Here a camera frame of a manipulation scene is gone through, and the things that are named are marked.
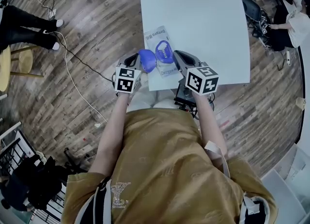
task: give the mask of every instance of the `wooden stool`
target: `wooden stool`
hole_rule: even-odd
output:
[[[43,78],[42,75],[29,74],[33,64],[32,49],[38,48],[39,46],[25,46],[23,49],[16,51],[10,50],[8,46],[0,54],[0,91],[5,91],[9,85],[10,75]],[[11,59],[11,55],[19,53],[19,58]],[[18,67],[20,72],[11,71],[11,61],[18,61]]]

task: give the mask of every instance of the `black pants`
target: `black pants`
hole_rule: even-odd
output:
[[[274,17],[274,24],[286,23],[288,12],[285,6],[277,6],[277,11]],[[274,51],[283,51],[285,47],[293,48],[289,32],[287,29],[271,30],[270,43]]]
[[[32,43],[46,49],[52,49],[57,41],[55,36],[23,27],[45,29],[52,32],[57,29],[56,22],[56,20],[41,19],[14,6],[7,6],[3,9],[0,23],[0,50],[19,42]]]

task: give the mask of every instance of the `wooden floor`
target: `wooden floor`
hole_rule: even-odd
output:
[[[256,1],[273,15],[274,0]],[[12,4],[36,16],[47,16],[37,0],[14,0]],[[57,18],[65,21],[61,32],[68,49],[105,76],[111,76],[120,57],[144,47],[140,0],[55,0],[55,8]],[[220,86],[215,113],[230,153],[244,155],[263,175],[283,157],[299,133],[301,110],[295,99],[302,96],[301,68],[292,49],[292,66],[279,72],[281,53],[268,55],[257,39],[249,38],[251,83]],[[54,156],[59,163],[65,161],[66,147],[76,158],[89,154],[83,164],[88,168],[105,122],[75,90],[65,68],[63,48],[40,48],[34,56],[34,72],[42,73],[44,79],[11,77],[9,97],[0,102],[0,116],[5,118],[1,131],[21,121],[35,149]],[[71,54],[67,59],[79,90],[109,119],[116,99],[112,85]],[[100,128],[94,126],[98,122],[102,123]]]

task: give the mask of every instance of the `white table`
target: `white table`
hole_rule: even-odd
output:
[[[143,31],[165,26],[176,50],[206,61],[219,84],[248,83],[250,52],[241,0],[141,0]],[[150,90],[178,87],[181,75],[149,74]]]

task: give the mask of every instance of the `blue plastic object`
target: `blue plastic object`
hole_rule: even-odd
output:
[[[139,51],[140,61],[143,70],[146,73],[150,73],[156,67],[156,56],[151,50],[141,49]]]
[[[171,64],[173,63],[173,51],[171,49],[170,44],[162,40],[161,42],[158,43],[156,49],[155,49],[155,54],[156,57],[159,61],[165,64]]]

